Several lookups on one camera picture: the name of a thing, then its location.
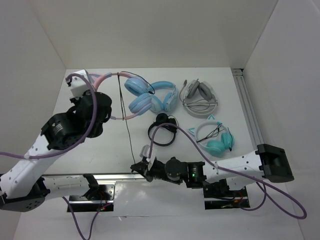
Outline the pink blue cat-ear headphones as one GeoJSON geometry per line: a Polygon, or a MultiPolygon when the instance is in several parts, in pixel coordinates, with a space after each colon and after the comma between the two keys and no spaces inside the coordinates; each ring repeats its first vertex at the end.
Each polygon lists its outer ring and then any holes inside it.
{"type": "Polygon", "coordinates": [[[125,113],[123,113],[122,117],[111,116],[110,118],[112,120],[130,120],[151,109],[152,95],[155,94],[155,89],[142,76],[128,71],[120,71],[117,73],[110,72],[104,75],[90,73],[89,76],[93,77],[93,86],[96,90],[98,90],[104,80],[111,78],[112,76],[127,78],[124,87],[131,94],[136,96],[136,99],[128,105],[131,115],[125,116],[125,113]]]}

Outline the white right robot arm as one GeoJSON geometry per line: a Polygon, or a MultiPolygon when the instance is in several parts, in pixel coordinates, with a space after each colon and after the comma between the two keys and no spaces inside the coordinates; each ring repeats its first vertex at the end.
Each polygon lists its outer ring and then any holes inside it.
{"type": "Polygon", "coordinates": [[[162,163],[155,155],[148,158],[149,151],[150,146],[145,145],[140,153],[142,160],[130,167],[148,182],[185,183],[192,189],[200,189],[206,183],[219,183],[220,194],[230,196],[234,191],[264,179],[272,183],[294,180],[285,150],[269,144],[259,144],[257,150],[239,157],[207,162],[184,162],[171,157],[162,163]]]}

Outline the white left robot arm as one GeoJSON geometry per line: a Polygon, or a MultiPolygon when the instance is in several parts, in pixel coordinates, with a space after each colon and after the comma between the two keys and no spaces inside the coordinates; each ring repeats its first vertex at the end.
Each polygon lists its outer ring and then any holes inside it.
{"type": "Polygon", "coordinates": [[[101,92],[96,92],[95,97],[95,114],[91,95],[72,99],[74,106],[66,112],[53,115],[41,128],[29,151],[12,169],[0,176],[1,210],[23,213],[39,207],[49,199],[76,195],[92,200],[102,191],[91,173],[53,178],[43,176],[69,147],[85,141],[85,132],[89,126],[92,129],[88,138],[102,134],[103,124],[111,117],[112,100],[101,92]]]}

